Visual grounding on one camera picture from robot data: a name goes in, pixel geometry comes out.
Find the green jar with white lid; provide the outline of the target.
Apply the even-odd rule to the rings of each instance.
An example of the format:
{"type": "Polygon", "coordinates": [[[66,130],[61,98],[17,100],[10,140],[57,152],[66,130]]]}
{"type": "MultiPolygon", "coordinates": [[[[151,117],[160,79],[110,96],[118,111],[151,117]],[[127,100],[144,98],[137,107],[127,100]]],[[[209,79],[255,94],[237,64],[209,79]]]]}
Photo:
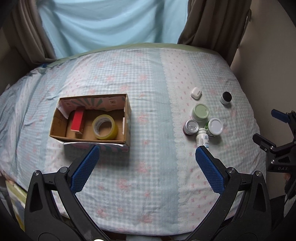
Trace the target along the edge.
{"type": "Polygon", "coordinates": [[[217,137],[222,134],[224,125],[218,118],[211,118],[204,126],[209,137],[217,137]]]}

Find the silver-lidded dark jar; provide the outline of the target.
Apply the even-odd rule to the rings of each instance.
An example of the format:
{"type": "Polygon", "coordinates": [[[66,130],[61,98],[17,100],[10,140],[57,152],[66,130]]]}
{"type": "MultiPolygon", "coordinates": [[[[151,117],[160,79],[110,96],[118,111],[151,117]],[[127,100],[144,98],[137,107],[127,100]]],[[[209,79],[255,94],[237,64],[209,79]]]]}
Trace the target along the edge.
{"type": "Polygon", "coordinates": [[[183,125],[183,133],[187,136],[195,135],[199,130],[199,125],[195,120],[188,120],[183,125]]]}

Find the left brown curtain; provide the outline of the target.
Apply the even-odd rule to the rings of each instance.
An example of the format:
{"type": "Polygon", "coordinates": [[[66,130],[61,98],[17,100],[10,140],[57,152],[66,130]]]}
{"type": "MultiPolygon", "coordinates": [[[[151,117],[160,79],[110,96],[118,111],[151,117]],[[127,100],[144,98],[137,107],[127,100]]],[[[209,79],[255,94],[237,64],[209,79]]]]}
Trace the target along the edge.
{"type": "Polygon", "coordinates": [[[11,12],[11,40],[30,65],[56,60],[53,46],[43,28],[37,1],[18,1],[11,12]]]}

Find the brown curtain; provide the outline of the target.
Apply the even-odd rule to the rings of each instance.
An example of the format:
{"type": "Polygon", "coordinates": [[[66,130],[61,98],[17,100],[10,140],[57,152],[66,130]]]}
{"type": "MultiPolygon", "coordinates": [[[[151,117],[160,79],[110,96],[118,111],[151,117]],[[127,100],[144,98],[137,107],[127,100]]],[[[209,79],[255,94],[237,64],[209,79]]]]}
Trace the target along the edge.
{"type": "Polygon", "coordinates": [[[188,17],[178,44],[217,52],[231,65],[251,18],[246,0],[188,1],[188,17]]]}
{"type": "Polygon", "coordinates": [[[11,40],[30,65],[56,60],[53,46],[43,28],[37,1],[18,1],[11,12],[11,40]]]}

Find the white earbuds case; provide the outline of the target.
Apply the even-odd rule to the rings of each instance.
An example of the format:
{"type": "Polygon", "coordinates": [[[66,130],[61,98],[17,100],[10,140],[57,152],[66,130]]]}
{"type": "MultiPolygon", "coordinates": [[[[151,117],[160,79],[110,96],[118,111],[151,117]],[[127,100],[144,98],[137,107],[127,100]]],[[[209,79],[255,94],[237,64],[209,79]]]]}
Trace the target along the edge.
{"type": "Polygon", "coordinates": [[[198,87],[194,87],[190,93],[190,96],[195,100],[199,100],[202,96],[201,89],[198,87]]]}

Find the right brown curtain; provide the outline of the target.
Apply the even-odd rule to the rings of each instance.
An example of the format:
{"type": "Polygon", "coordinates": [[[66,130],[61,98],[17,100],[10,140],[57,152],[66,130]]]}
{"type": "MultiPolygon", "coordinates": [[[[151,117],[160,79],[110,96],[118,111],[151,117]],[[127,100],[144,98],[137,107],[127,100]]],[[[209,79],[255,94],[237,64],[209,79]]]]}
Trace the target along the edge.
{"type": "Polygon", "coordinates": [[[217,52],[231,65],[251,18],[246,0],[188,1],[188,17],[178,44],[217,52]]]}

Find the yellow tape roll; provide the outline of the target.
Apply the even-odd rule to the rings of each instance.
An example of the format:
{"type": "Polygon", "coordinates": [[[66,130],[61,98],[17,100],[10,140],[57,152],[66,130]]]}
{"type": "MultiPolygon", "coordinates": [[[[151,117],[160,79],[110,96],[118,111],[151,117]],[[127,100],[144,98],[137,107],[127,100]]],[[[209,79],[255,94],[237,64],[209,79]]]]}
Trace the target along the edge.
{"type": "Polygon", "coordinates": [[[118,134],[117,124],[107,114],[99,115],[92,122],[92,130],[95,137],[99,140],[115,140],[118,134]]]}

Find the checkered floral bed sheet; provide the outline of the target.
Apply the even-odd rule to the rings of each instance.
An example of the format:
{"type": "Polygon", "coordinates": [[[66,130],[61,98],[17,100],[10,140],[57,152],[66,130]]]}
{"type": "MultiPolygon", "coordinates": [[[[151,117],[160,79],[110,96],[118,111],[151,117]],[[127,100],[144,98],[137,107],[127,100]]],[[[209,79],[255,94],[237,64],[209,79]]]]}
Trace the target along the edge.
{"type": "Polygon", "coordinates": [[[35,170],[56,172],[82,149],[49,136],[62,97],[126,93],[131,112],[128,152],[102,151],[78,198],[98,226],[111,232],[191,232],[218,198],[195,161],[196,141],[183,133],[200,102],[224,130],[210,151],[241,173],[264,171],[252,107],[222,57],[173,48],[114,49],[37,68],[1,95],[1,170],[27,189],[35,170]],[[220,102],[230,92],[228,105],[220,102]]]}

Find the small black-lidded jar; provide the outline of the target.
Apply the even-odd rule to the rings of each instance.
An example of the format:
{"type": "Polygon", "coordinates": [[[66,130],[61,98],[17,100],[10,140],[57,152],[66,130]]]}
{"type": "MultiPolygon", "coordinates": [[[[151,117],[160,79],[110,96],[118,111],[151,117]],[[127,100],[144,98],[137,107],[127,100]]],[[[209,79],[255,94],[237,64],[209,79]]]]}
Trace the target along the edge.
{"type": "Polygon", "coordinates": [[[223,105],[228,105],[232,101],[232,95],[230,92],[223,92],[222,95],[220,96],[220,102],[223,105]]]}

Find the small white medicine bottle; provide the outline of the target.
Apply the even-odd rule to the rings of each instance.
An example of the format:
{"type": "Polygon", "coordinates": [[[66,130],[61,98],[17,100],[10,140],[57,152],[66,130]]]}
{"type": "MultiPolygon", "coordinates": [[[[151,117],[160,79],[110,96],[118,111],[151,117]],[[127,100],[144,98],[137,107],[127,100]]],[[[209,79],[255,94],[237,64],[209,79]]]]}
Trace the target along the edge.
{"type": "Polygon", "coordinates": [[[205,128],[200,128],[196,135],[196,146],[205,146],[209,149],[209,136],[205,128]]]}

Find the light blue hanging cloth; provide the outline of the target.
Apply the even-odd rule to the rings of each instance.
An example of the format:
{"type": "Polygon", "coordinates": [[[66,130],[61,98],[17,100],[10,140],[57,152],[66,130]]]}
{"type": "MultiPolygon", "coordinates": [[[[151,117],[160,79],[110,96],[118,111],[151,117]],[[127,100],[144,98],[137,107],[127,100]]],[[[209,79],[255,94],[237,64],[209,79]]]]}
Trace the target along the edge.
{"type": "Polygon", "coordinates": [[[37,1],[57,58],[136,43],[174,43],[187,1],[37,1]]]}

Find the red rectangular box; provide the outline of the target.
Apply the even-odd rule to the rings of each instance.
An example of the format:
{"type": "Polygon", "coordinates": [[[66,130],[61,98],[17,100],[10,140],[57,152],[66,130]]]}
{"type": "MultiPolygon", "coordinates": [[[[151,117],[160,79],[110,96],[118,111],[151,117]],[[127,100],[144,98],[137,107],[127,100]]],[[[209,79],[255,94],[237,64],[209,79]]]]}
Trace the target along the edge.
{"type": "Polygon", "coordinates": [[[85,107],[78,107],[74,111],[73,120],[71,124],[71,131],[75,134],[82,135],[85,122],[85,107]]]}

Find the pale green lidded jar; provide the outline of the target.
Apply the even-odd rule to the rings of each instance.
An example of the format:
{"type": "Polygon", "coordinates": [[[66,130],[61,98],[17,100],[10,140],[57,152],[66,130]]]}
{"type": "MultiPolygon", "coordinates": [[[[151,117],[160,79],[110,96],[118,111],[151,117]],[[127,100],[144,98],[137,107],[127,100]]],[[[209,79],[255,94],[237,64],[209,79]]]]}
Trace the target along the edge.
{"type": "Polygon", "coordinates": [[[192,109],[192,117],[198,122],[206,120],[208,116],[209,109],[205,104],[196,104],[195,107],[192,109]]]}

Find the open cardboard box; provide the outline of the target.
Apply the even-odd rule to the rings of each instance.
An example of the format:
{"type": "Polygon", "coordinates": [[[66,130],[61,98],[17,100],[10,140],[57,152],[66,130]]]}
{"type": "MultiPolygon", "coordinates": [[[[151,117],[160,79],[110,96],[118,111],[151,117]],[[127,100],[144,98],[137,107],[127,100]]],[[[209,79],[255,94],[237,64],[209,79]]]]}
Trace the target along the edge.
{"type": "Polygon", "coordinates": [[[50,137],[77,148],[98,145],[103,151],[127,152],[130,149],[131,112],[130,101],[126,93],[64,97],[57,104],[50,137]],[[82,135],[71,131],[73,114],[78,107],[85,107],[82,135]],[[117,124],[118,134],[115,140],[99,140],[95,137],[92,122],[102,114],[111,116],[117,124]]]}

